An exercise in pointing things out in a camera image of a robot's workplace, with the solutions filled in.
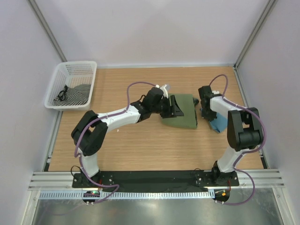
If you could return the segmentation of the green tank top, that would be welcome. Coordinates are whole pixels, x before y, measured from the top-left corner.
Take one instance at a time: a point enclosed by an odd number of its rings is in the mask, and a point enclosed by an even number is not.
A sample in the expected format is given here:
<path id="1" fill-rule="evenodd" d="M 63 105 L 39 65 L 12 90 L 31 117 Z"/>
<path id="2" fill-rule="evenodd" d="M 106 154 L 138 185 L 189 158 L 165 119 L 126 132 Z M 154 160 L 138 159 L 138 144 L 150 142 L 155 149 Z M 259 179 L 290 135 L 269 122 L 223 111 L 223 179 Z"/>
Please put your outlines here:
<path id="1" fill-rule="evenodd" d="M 197 112 L 195 107 L 199 99 L 192 94 L 174 94 L 179 108 L 184 116 L 161 119 L 162 124 L 173 128 L 197 129 Z"/>

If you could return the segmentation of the blue tank top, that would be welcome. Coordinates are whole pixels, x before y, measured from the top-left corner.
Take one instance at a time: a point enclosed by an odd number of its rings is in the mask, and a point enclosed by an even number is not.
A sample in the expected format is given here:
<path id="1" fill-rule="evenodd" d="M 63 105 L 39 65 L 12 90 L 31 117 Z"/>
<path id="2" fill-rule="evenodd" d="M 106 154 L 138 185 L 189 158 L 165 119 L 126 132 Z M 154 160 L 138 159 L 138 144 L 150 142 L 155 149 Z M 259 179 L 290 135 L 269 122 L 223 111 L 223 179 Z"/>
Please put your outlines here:
<path id="1" fill-rule="evenodd" d="M 210 127 L 217 133 L 222 133 L 223 131 L 225 131 L 227 129 L 227 118 L 225 118 L 224 116 L 222 116 L 221 114 L 217 113 L 216 114 L 216 119 L 212 120 L 212 121 L 208 121 Z"/>

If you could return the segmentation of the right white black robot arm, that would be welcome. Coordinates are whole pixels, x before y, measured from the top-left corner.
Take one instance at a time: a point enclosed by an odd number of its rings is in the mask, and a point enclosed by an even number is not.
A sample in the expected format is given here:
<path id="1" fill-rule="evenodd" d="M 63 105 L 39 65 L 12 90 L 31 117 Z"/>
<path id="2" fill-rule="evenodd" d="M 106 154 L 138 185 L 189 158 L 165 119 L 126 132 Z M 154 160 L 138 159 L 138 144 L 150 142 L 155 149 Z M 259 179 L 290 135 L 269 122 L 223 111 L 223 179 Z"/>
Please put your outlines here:
<path id="1" fill-rule="evenodd" d="M 237 105 L 210 86 L 198 89 L 201 100 L 201 116 L 209 122 L 218 116 L 227 119 L 227 141 L 229 146 L 223 156 L 211 169 L 211 180 L 215 185 L 226 185 L 235 177 L 236 165 L 244 155 L 252 153 L 264 140 L 263 126 L 255 107 L 244 108 Z"/>

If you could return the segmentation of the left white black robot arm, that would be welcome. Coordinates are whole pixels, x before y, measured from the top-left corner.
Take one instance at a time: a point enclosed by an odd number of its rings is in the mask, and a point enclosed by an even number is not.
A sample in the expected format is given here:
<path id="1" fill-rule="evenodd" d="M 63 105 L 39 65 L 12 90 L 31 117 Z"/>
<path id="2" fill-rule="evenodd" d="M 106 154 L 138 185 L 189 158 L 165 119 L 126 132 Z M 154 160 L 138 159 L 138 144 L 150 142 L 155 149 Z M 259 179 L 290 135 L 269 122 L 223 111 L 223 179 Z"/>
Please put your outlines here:
<path id="1" fill-rule="evenodd" d="M 71 133 L 75 144 L 74 156 L 79 158 L 83 182 L 90 188 L 99 185 L 100 170 L 97 152 L 108 132 L 129 124 L 147 120 L 152 114 L 168 119 L 184 116 L 176 97 L 168 94 L 168 86 L 155 86 L 125 108 L 108 112 L 87 111 Z"/>

